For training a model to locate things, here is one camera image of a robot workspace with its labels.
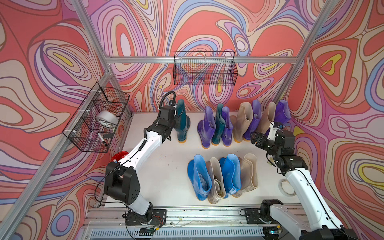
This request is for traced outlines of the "blue rain boot left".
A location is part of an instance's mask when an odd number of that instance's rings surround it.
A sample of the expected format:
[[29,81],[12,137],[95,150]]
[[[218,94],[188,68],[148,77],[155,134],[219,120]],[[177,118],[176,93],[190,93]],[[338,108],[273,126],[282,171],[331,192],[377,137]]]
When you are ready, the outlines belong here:
[[188,163],[187,174],[198,200],[206,200],[212,189],[213,182],[203,156],[194,156],[194,158]]

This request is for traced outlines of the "red round object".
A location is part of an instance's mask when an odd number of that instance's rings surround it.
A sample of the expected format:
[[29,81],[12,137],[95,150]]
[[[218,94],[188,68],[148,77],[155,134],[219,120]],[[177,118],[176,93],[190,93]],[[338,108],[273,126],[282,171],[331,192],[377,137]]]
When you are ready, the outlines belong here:
[[124,158],[128,154],[129,152],[127,151],[118,152],[115,155],[113,155],[113,157],[111,158],[111,162],[118,163],[122,158]]

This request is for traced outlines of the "blue rain boot right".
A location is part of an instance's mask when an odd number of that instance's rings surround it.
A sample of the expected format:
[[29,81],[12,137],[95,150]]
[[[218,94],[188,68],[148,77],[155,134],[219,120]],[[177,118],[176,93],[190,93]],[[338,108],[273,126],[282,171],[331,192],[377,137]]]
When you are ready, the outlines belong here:
[[224,198],[236,194],[242,187],[241,184],[241,166],[239,158],[235,154],[228,154],[226,158],[219,160],[223,183],[225,188]]

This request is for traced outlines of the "beige rain boot front left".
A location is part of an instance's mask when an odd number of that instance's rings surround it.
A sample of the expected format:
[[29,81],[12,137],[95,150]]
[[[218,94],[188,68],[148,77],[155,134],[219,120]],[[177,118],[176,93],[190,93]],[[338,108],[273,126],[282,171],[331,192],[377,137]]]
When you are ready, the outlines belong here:
[[212,187],[208,195],[208,200],[211,204],[217,204],[226,196],[221,165],[217,158],[212,157],[206,163],[206,166],[212,179]]

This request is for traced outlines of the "beige rain boot back right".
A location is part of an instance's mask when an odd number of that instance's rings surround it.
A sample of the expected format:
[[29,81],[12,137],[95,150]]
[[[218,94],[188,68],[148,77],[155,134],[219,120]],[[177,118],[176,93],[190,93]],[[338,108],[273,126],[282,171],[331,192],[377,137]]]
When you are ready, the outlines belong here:
[[275,112],[276,104],[274,102],[270,102],[262,114],[259,125],[256,128],[256,132],[265,134],[268,131],[271,122],[275,120]]

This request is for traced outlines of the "beige rain boot front right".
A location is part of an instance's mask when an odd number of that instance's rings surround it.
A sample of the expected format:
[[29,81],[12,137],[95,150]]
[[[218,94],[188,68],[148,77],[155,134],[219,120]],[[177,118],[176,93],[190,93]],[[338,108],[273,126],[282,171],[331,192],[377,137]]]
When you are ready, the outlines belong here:
[[233,197],[239,198],[243,193],[251,192],[258,187],[257,176],[257,157],[248,153],[240,159],[241,166],[241,189],[237,191]]

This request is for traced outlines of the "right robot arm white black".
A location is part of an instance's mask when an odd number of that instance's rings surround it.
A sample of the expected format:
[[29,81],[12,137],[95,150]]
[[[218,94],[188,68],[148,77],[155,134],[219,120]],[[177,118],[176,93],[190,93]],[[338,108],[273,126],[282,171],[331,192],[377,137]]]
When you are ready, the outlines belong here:
[[295,140],[292,132],[274,126],[267,136],[251,134],[251,143],[272,156],[273,166],[293,187],[309,223],[297,218],[279,200],[263,200],[261,220],[278,222],[297,240],[356,240],[355,231],[344,227],[326,203],[303,158],[295,155]]

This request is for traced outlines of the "teal rain boot yellow sole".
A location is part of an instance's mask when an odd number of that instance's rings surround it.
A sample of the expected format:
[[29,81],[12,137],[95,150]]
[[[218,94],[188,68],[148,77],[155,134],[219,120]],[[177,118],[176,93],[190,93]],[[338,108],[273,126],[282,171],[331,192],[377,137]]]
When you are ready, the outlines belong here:
[[186,114],[185,101],[183,99],[178,100],[176,111],[175,130],[177,132],[178,141],[184,143],[187,140],[187,133],[191,125],[191,120]]

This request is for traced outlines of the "white tape roll on table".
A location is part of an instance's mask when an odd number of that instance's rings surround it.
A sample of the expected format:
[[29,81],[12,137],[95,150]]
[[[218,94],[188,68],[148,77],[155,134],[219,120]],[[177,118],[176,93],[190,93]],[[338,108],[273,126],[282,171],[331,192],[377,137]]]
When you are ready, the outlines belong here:
[[278,187],[281,193],[287,197],[294,197],[297,195],[293,186],[290,184],[290,182],[287,179],[281,179],[279,181]]

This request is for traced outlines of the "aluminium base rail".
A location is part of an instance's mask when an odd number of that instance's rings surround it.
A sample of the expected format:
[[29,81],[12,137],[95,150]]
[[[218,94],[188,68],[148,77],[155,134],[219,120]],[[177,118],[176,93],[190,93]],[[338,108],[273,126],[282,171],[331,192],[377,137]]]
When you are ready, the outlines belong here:
[[245,209],[259,205],[166,207],[166,222],[153,234],[126,226],[124,208],[90,210],[78,240],[292,240],[277,224],[248,224]]

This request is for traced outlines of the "purple rain boot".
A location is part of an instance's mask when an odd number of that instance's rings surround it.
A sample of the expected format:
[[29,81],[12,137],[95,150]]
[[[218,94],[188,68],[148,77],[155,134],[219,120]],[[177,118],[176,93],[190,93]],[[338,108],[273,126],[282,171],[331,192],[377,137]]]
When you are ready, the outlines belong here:
[[216,131],[216,122],[211,107],[206,107],[204,118],[199,121],[197,127],[203,148],[208,149]]
[[280,100],[276,105],[274,121],[285,125],[291,119],[289,104],[286,100]]
[[251,140],[251,133],[256,131],[256,129],[260,123],[261,117],[262,117],[262,108],[261,108],[261,103],[259,102],[259,100],[253,100],[252,109],[253,109],[252,121],[251,121],[247,131],[243,134],[243,138],[246,141]]
[[221,115],[225,120],[225,127],[221,135],[221,138],[224,146],[228,147],[232,143],[232,132],[233,132],[233,124],[231,122],[230,109],[228,107],[223,107]]

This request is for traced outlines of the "blue rain boot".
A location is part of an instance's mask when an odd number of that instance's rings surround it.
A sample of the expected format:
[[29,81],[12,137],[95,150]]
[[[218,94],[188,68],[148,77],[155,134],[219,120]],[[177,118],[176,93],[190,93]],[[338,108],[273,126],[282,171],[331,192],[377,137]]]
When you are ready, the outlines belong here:
[[213,182],[203,156],[194,156],[194,158],[188,163],[187,174],[198,200],[206,200],[212,189]]
[[236,194],[242,187],[241,184],[241,166],[239,158],[235,154],[228,154],[226,158],[219,160],[223,183],[225,188],[224,198]]

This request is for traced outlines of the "grey tape roll in basket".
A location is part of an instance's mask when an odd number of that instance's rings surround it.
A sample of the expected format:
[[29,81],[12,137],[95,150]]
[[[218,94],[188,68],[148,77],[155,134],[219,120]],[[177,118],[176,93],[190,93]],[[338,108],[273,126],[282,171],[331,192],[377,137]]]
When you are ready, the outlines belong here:
[[114,128],[118,122],[119,119],[112,113],[108,111],[101,111],[97,116],[96,119],[99,121],[99,123],[109,129]]

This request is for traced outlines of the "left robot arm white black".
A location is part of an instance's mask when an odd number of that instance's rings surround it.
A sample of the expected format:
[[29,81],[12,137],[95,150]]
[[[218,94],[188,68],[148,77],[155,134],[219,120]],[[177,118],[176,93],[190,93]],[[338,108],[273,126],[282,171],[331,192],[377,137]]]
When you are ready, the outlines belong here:
[[171,139],[176,125],[176,107],[161,107],[158,117],[143,130],[143,139],[118,162],[106,167],[104,194],[126,205],[134,213],[151,215],[151,203],[141,195],[139,168],[165,140]]

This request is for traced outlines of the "beige rain boot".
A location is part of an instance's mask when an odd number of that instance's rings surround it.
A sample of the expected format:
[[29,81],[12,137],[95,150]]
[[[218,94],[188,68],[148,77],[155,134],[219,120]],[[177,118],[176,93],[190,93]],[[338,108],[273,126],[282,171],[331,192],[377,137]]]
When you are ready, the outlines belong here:
[[217,204],[226,196],[221,165],[217,158],[212,157],[206,163],[206,166],[212,179],[212,187],[208,195],[208,200],[211,204]]
[[243,193],[251,192],[258,187],[257,176],[257,157],[248,153],[240,159],[241,166],[241,189],[237,191],[233,197],[239,198]]
[[259,125],[256,128],[256,132],[265,134],[268,131],[271,122],[275,120],[275,112],[276,104],[274,102],[270,102],[262,114]]
[[254,112],[249,102],[240,104],[237,116],[230,116],[230,121],[233,124],[233,137],[237,143],[243,140],[243,135],[249,128],[253,118]]

